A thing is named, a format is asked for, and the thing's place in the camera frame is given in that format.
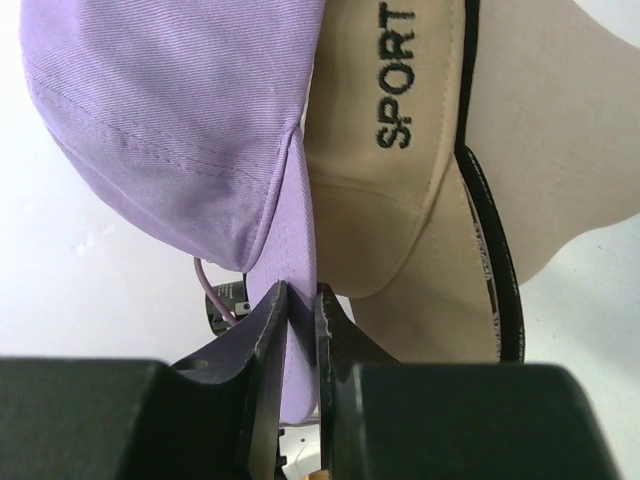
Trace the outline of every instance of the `black plastic part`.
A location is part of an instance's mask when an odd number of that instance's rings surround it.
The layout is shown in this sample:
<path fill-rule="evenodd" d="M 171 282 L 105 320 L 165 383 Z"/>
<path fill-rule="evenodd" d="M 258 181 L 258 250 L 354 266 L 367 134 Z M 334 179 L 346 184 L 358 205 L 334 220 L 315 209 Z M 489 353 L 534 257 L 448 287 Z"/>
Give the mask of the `black plastic part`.
<path fill-rule="evenodd" d="M 251 308 L 247 299 L 247 286 L 244 280 L 216 285 L 213 289 L 229 311 L 235 314 L 236 320 L 244 320 L 249 315 Z M 204 296 L 204 305 L 207 320 L 213 334 L 216 337 L 225 334 L 231 328 L 231 324 L 224 319 L 222 313 L 218 311 L 206 294 Z"/>
<path fill-rule="evenodd" d="M 272 480 L 286 318 L 279 283 L 176 369 L 0 361 L 0 478 Z"/>
<path fill-rule="evenodd" d="M 320 287 L 322 467 L 333 480 L 618 478 L 560 367 L 402 365 Z"/>
<path fill-rule="evenodd" d="M 278 439 L 284 435 L 284 428 L 278 430 Z M 275 480 L 286 480 L 286 475 L 282 470 L 287 464 L 287 457 L 280 454 L 280 441 L 278 440 L 278 450 L 276 452 L 276 470 L 274 474 Z"/>

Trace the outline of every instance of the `cable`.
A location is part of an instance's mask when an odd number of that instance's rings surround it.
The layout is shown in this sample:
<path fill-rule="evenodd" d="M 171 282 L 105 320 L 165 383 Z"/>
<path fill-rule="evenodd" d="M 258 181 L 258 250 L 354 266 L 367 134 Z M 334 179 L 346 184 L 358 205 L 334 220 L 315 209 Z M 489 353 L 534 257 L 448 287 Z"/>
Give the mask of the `cable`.
<path fill-rule="evenodd" d="M 235 317 L 229 311 L 227 306 L 222 302 L 222 300 L 220 300 L 220 297 L 218 297 L 216 292 L 213 290 L 213 287 L 209 283 L 209 280 L 207 279 L 207 275 L 204 273 L 204 270 L 202 269 L 202 259 L 193 257 L 193 266 L 196 269 L 196 275 L 198 276 L 200 285 L 202 285 L 202 288 L 204 288 L 204 291 L 207 294 L 207 297 L 209 297 L 209 300 L 211 300 L 211 303 L 213 303 L 213 306 L 216 307 L 216 309 L 218 309 L 222 317 L 227 322 L 229 322 L 231 325 L 236 325 L 238 323 L 238 320 L 235 319 Z"/>

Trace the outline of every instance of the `white background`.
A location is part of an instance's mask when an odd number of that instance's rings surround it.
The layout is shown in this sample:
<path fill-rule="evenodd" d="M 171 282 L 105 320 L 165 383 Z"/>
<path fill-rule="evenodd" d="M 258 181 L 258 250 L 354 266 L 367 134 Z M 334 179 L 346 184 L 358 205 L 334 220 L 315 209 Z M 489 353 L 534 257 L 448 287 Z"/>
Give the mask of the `white background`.
<path fill-rule="evenodd" d="M 580 3 L 640 44 L 638 2 Z M 0 355 L 191 353 L 211 334 L 190 258 L 102 205 L 48 138 L 23 86 L 17 15 L 17 0 L 0 3 Z M 574 373 L 631 480 L 640 479 L 639 245 L 640 217 L 586 233 L 522 289 L 529 361 Z M 207 270 L 215 283 L 239 278 Z"/>

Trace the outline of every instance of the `cap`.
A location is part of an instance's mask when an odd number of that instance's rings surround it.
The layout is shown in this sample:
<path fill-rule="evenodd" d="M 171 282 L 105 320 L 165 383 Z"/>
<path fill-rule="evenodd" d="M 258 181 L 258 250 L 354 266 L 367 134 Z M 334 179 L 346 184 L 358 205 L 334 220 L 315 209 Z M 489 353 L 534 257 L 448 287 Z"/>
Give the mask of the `cap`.
<path fill-rule="evenodd" d="M 316 293 L 300 120 L 321 0 L 24 0 L 26 78 L 91 189 L 149 235 L 298 299 L 283 423 L 316 404 Z"/>
<path fill-rule="evenodd" d="M 515 273 L 464 139 L 478 2 L 342 4 L 306 120 L 319 280 L 402 361 L 521 360 Z"/>

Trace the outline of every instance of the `cap brim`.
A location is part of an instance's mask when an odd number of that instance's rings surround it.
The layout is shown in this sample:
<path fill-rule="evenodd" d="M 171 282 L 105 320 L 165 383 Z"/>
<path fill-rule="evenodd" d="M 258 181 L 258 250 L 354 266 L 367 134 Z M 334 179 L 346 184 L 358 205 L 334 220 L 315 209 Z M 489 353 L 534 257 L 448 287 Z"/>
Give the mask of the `cap brim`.
<path fill-rule="evenodd" d="M 491 302 L 473 215 L 455 159 L 411 254 L 395 278 L 352 299 L 356 323 L 405 362 L 495 362 Z"/>
<path fill-rule="evenodd" d="M 313 301 L 317 290 L 316 250 L 309 177 L 302 133 L 291 137 L 280 195 L 262 252 L 247 272 L 249 302 L 257 304 L 280 280 L 289 286 L 289 325 L 280 421 L 307 419 L 317 401 Z"/>

